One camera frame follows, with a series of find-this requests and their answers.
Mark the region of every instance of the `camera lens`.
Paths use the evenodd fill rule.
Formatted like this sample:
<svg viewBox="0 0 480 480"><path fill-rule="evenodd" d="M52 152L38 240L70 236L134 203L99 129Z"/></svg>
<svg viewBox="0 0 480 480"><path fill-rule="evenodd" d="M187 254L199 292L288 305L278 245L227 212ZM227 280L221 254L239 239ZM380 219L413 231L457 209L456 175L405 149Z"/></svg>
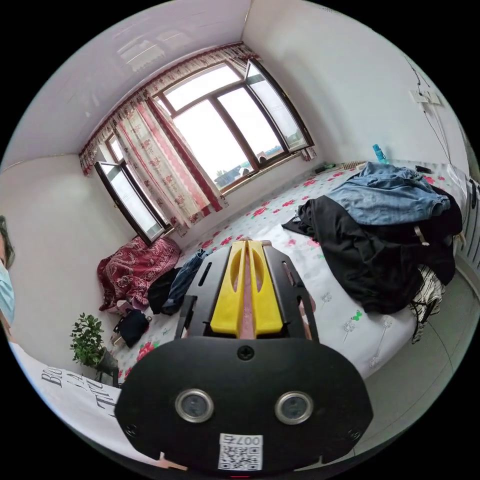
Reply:
<svg viewBox="0 0 480 480"><path fill-rule="evenodd" d="M192 388L178 395L175 410L187 422L199 424L213 415L214 403L204 391Z"/></svg>
<svg viewBox="0 0 480 480"><path fill-rule="evenodd" d="M286 425L298 425L307 420L314 411L314 402L300 391L284 393L276 402L275 415Z"/></svg>

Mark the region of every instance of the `radiator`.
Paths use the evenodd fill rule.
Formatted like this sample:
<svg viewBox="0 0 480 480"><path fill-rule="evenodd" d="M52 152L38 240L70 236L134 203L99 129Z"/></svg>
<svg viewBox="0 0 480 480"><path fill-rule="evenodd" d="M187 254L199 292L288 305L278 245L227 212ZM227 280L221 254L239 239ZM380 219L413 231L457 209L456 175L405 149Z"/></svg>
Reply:
<svg viewBox="0 0 480 480"><path fill-rule="evenodd" d="M473 179L467 184L467 214L463 219L465 244L456 254L457 269L480 294L480 185Z"/></svg>

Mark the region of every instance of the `human hair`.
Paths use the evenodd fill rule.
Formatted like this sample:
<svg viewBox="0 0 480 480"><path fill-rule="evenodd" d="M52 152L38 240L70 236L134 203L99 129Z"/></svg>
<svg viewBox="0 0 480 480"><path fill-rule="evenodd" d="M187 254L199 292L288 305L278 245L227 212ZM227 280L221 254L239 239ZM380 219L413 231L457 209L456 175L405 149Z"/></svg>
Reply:
<svg viewBox="0 0 480 480"><path fill-rule="evenodd" d="M7 231L7 222L3 215L0 215L0 237L5 249L5 267L8 269L14 261L14 249L10 243L9 233Z"/></svg>

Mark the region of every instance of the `red patterned blanket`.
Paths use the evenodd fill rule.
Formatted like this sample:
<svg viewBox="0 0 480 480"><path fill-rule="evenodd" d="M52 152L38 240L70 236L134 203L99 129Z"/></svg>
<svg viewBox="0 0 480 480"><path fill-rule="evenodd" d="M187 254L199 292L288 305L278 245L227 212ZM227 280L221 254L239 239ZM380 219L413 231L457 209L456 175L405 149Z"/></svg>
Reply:
<svg viewBox="0 0 480 480"><path fill-rule="evenodd" d="M136 237L104 258L96 269L103 288L103 304L99 310L114 308L118 300L146 308L150 285L177 264L179 255L179 246L169 238L159 238L148 247Z"/></svg>

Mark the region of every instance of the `denim jacket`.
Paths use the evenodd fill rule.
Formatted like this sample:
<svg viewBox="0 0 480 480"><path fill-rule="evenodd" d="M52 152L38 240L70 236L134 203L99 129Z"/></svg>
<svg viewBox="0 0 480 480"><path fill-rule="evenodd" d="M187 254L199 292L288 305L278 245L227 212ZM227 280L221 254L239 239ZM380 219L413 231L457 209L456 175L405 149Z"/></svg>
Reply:
<svg viewBox="0 0 480 480"><path fill-rule="evenodd" d="M391 164L368 162L360 174L327 197L340 204L359 225L398 225L429 220L450 208L421 173Z"/></svg>
<svg viewBox="0 0 480 480"><path fill-rule="evenodd" d="M168 300L163 304L162 310L164 313L171 315L180 308L190 284L199 271L200 265L202 265L204 258L211 253L212 250L203 250L200 248L183 264L171 284Z"/></svg>

